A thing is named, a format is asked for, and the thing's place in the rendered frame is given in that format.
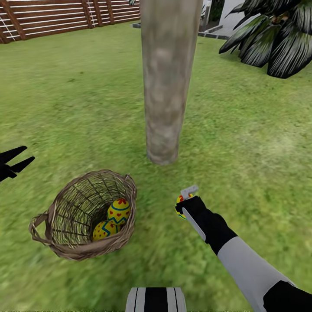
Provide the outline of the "wicker basket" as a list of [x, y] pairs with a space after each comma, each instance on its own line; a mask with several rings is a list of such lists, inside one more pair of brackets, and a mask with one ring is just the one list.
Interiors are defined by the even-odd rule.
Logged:
[[[111, 175], [111, 178], [105, 177], [105, 175]], [[104, 176], [103, 176], [104, 175]], [[118, 198], [123, 198], [128, 201], [131, 207], [131, 214], [125, 224], [121, 225], [121, 230], [119, 233], [111, 234], [110, 236], [104, 237], [100, 240], [94, 242], [93, 240], [93, 224], [96, 219], [96, 222], [99, 223], [102, 220], [100, 214], [104, 211], [105, 208], [109, 207], [113, 201], [106, 201], [105, 197], [101, 196], [101, 192], [97, 190], [97, 186], [93, 183], [90, 184], [92, 191], [95, 192], [95, 196], [98, 196], [98, 199], [101, 201], [101, 205], [96, 208], [96, 210], [88, 215], [89, 223], [81, 222], [78, 216], [78, 210], [80, 209], [80, 204], [76, 204], [76, 201], [79, 200], [79, 197], [83, 198], [83, 202], [89, 200], [89, 196], [84, 194], [76, 184], [80, 184], [82, 180], [87, 180], [90, 182], [90, 177], [96, 177], [101, 180], [103, 183], [109, 197], [113, 200], [113, 193], [115, 192]], [[110, 188], [107, 185], [107, 182], [114, 182], [113, 187]], [[119, 186], [118, 186], [119, 184]], [[72, 200], [69, 200], [72, 196], [72, 192], [69, 193], [70, 189], [73, 188], [76, 190], [76, 196]], [[123, 194], [120, 193], [120, 188], [123, 190]], [[65, 198], [64, 195], [69, 195]], [[121, 247], [124, 247], [132, 233], [134, 232], [134, 226], [136, 221], [136, 198], [137, 198], [137, 186], [130, 174], [122, 176], [112, 170], [102, 169], [98, 171], [91, 171], [83, 174], [71, 182], [67, 183], [57, 194], [55, 200], [49, 206], [48, 211], [45, 210], [43, 214], [38, 214], [35, 217], [35, 221], [30, 221], [28, 225], [29, 233], [32, 235], [33, 241], [39, 241], [45, 246], [49, 246], [50, 249], [58, 256], [63, 257], [67, 261], [82, 261], [92, 257], [99, 256], [101, 254], [106, 254], [115, 250], [118, 250]], [[63, 201], [63, 202], [62, 202]], [[61, 214], [60, 209], [57, 208], [58, 204], [62, 202], [63, 213]], [[66, 215], [67, 214], [67, 215]], [[97, 217], [98, 216], [98, 217]], [[59, 221], [58, 218], [62, 218], [63, 224], [60, 223], [57, 227]], [[68, 230], [66, 229], [66, 221], [69, 221], [70, 225]], [[45, 221], [45, 240], [41, 239], [36, 227]], [[75, 224], [76, 223], [76, 224]], [[80, 225], [78, 232], [78, 225]], [[86, 229], [86, 231], [85, 231]], [[80, 237], [86, 237], [85, 242], [72, 243], [71, 240], [68, 240], [68, 243], [60, 243], [59, 239], [55, 240], [53, 232], [56, 233], [56, 236], [61, 240], [68, 240], [68, 234], [72, 238], [73, 236], [76, 239]]]

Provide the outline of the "easter egg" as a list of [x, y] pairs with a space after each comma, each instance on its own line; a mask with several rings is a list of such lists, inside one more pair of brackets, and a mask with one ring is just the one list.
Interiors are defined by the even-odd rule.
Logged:
[[111, 234], [119, 233], [120, 230], [121, 225], [113, 225], [107, 219], [101, 220], [93, 229], [93, 240], [95, 242]]
[[[195, 196], [195, 195], [193, 195], [193, 194], [190, 194], [190, 195], [189, 195], [189, 197], [192, 197], [192, 196]], [[177, 201], [176, 201], [176, 204], [179, 203], [179, 202], [182, 202], [182, 201], [184, 201], [184, 199], [183, 199], [183, 196], [180, 195], [180, 196], [178, 197]], [[181, 218], [187, 220], [187, 218], [184, 216], [184, 214], [180, 214], [180, 212], [177, 212], [177, 214], [179, 215], [179, 217], [181, 217]]]
[[131, 207], [127, 200], [117, 198], [108, 208], [105, 214], [106, 219], [113, 225], [122, 225], [128, 220], [131, 214]]

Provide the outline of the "robot trunk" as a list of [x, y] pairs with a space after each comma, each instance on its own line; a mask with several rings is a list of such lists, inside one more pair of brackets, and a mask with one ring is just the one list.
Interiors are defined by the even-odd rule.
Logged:
[[132, 287], [125, 312], [187, 312], [180, 287]]

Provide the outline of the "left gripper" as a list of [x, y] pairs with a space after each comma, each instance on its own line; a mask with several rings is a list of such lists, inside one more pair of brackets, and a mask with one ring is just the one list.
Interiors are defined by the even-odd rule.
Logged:
[[6, 165], [7, 162], [9, 162], [11, 159], [13, 159], [14, 157], [16, 157], [18, 154], [20, 154], [22, 151], [26, 149], [27, 149], [26, 146], [20, 146], [18, 148], [0, 153], [0, 182], [9, 176], [11, 178], [16, 177], [17, 175], [15, 173], [21, 172], [24, 167], [26, 167], [33, 160], [35, 160], [35, 157], [30, 157], [24, 161], [19, 162], [18, 164], [14, 166]]

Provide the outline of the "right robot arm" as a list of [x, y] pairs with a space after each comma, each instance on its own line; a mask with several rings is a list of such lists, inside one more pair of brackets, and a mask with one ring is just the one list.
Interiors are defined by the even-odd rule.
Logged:
[[312, 295], [261, 258], [223, 217], [206, 209], [197, 195], [189, 197], [196, 191], [195, 185], [181, 190], [184, 201], [176, 204], [176, 212], [184, 214], [204, 242], [210, 244], [253, 311], [312, 312]]

